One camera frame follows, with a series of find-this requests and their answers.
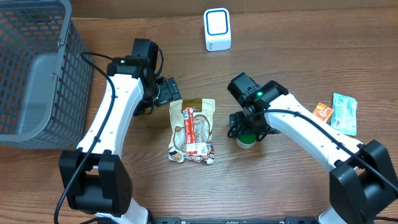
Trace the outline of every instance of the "red label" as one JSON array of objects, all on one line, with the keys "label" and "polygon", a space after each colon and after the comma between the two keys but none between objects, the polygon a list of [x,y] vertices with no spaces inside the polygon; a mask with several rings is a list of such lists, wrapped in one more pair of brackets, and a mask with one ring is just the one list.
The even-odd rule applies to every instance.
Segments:
[{"label": "red label", "polygon": [[193,108],[184,108],[182,110],[184,115],[184,125],[185,125],[185,140],[187,142],[187,154],[193,155],[197,154],[195,147],[195,129],[193,127]]}]

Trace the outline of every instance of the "snack packet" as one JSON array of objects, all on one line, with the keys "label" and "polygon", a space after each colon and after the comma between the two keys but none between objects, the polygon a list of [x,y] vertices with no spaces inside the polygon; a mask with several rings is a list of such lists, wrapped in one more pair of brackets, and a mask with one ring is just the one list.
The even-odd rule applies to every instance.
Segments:
[{"label": "snack packet", "polygon": [[333,94],[334,113],[330,126],[343,134],[356,135],[356,108],[358,103],[349,96]]},{"label": "snack packet", "polygon": [[312,112],[315,116],[319,117],[323,122],[327,122],[331,114],[333,113],[333,109],[324,105],[323,103],[318,103],[315,110]]},{"label": "snack packet", "polygon": [[170,103],[173,130],[169,144],[170,160],[214,163],[211,138],[215,108],[216,102],[212,99],[177,100]]}]

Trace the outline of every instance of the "bin handle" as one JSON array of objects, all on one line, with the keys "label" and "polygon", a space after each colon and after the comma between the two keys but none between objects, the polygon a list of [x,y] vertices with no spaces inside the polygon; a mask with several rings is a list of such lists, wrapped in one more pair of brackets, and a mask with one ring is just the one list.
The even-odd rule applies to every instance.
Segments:
[{"label": "bin handle", "polygon": [[62,47],[67,42],[68,30],[70,21],[72,19],[72,5],[69,0],[58,0],[65,7],[65,17],[63,18],[63,26],[60,34],[60,39],[58,40],[58,47]]}]

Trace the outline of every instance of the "barcode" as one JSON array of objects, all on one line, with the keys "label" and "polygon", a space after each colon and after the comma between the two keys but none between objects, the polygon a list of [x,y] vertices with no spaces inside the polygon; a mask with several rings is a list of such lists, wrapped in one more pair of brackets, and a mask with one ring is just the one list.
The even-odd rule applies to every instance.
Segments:
[{"label": "barcode", "polygon": [[188,119],[188,111],[182,111],[182,114],[184,115],[184,119]]}]

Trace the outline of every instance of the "white box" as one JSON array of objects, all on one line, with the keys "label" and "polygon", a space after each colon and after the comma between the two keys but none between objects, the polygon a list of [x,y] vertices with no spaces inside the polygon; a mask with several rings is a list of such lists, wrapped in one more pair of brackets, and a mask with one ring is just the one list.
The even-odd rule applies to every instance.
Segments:
[{"label": "white box", "polygon": [[229,12],[225,8],[208,9],[203,15],[205,42],[208,51],[231,48],[231,25]]}]

